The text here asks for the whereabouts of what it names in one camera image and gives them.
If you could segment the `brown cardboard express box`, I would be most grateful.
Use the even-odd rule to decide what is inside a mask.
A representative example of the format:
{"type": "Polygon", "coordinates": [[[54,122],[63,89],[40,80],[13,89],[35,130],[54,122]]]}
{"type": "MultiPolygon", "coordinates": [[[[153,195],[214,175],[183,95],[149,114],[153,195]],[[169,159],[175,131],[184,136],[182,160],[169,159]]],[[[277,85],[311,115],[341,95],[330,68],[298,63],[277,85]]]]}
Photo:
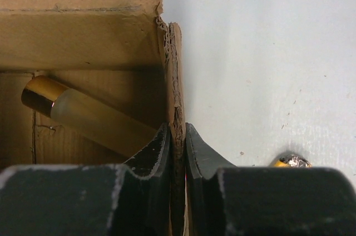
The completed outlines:
{"type": "Polygon", "coordinates": [[[1,0],[1,173],[17,165],[123,164],[138,153],[121,156],[25,106],[25,85],[47,76],[156,133],[167,124],[168,235],[184,234],[181,29],[162,11],[163,0],[1,0]]]}

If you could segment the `yellow utility knife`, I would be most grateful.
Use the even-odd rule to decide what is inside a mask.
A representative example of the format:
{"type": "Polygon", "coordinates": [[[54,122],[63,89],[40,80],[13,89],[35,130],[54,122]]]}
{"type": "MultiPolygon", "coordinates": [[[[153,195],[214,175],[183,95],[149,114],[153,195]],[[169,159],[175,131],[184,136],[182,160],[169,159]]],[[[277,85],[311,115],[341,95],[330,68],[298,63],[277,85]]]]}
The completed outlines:
{"type": "Polygon", "coordinates": [[[282,168],[311,168],[311,163],[303,156],[295,153],[285,153],[271,163],[273,167],[282,168]]]}

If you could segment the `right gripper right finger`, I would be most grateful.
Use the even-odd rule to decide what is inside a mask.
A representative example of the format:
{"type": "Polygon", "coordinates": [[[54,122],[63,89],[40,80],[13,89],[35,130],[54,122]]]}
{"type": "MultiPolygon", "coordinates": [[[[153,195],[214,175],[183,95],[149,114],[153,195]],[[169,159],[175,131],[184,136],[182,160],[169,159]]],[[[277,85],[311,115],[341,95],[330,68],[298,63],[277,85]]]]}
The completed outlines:
{"type": "Polygon", "coordinates": [[[190,235],[354,235],[355,190],[331,168],[237,167],[186,124],[190,235]]]}

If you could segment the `frosted bottle with gold cap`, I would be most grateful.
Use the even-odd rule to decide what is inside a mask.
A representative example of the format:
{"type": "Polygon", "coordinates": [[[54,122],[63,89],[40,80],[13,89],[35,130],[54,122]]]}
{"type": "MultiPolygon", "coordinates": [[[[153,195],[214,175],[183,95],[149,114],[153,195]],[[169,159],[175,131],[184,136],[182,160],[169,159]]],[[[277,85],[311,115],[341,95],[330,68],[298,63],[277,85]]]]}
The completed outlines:
{"type": "Polygon", "coordinates": [[[31,79],[22,103],[86,138],[129,158],[145,147],[156,129],[47,76],[31,79]]]}

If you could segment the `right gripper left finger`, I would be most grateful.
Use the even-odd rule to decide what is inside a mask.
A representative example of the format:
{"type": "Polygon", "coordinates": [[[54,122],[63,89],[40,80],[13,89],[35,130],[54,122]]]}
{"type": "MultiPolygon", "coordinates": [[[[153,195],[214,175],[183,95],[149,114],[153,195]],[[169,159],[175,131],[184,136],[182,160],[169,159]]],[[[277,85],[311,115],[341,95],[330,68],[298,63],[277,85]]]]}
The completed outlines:
{"type": "Polygon", "coordinates": [[[170,130],[123,164],[17,165],[1,173],[2,235],[168,235],[170,130]]]}

